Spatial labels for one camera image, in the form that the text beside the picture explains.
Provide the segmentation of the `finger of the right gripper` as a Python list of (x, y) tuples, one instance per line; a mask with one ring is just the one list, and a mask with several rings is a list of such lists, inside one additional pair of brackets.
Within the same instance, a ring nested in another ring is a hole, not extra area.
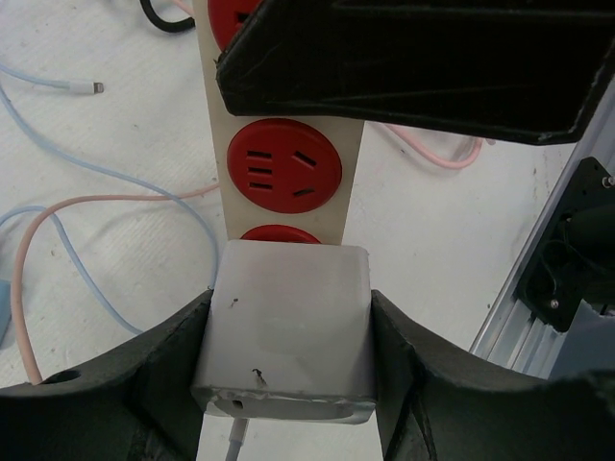
[(216, 63), (228, 112), (578, 141), (614, 76), (610, 1), (263, 1)]

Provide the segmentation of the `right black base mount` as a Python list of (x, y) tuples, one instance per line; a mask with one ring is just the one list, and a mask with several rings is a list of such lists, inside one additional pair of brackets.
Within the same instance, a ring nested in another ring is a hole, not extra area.
[(614, 304), (614, 177), (583, 159), (566, 186), (517, 285), (543, 323), (567, 331), (582, 301)]

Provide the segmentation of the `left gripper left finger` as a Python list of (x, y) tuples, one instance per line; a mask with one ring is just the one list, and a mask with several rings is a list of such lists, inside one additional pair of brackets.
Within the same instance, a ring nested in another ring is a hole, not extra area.
[(203, 412), (190, 386), (211, 296), (40, 384), (2, 389), (2, 459), (195, 459)]

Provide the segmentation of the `aluminium rail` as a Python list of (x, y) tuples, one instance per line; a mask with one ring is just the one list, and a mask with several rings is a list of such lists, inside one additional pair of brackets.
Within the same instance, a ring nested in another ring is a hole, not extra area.
[(471, 351), (541, 378), (613, 370), (613, 149), (567, 167)]

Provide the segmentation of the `beige power strip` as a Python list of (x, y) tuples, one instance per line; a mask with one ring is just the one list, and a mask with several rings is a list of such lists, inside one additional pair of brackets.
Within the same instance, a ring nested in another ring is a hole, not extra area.
[[(217, 60), (261, 2), (195, 3), (227, 244), (345, 246), (363, 123), (336, 116), (234, 115), (222, 99)], [(239, 455), (247, 425), (255, 420), (232, 419), (229, 459)]]

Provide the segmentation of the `light blue usb charger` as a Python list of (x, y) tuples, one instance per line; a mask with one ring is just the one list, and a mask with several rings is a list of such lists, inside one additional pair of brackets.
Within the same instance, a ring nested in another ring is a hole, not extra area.
[(0, 344), (3, 343), (11, 321), (11, 284), (0, 280)]

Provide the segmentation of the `white plug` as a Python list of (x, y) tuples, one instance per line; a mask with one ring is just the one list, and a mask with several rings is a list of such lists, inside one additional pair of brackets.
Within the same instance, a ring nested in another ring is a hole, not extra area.
[(377, 402), (370, 304), (360, 247), (230, 241), (194, 399), (211, 416), (367, 422)]

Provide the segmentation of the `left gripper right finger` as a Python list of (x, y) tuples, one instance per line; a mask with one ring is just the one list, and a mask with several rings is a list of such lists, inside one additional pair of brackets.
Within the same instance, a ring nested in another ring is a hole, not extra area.
[(386, 460), (611, 460), (614, 374), (557, 380), (483, 360), (412, 321), (373, 291)]

